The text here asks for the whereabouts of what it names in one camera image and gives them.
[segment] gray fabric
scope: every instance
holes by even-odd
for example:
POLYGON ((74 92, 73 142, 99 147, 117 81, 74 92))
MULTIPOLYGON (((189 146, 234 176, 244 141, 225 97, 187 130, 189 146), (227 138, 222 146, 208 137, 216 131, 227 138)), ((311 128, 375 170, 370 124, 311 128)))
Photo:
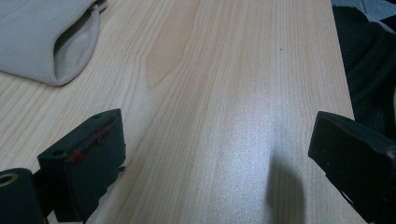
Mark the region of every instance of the gray fabric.
POLYGON ((90 60, 106 0, 1 0, 0 71, 53 86, 90 60))

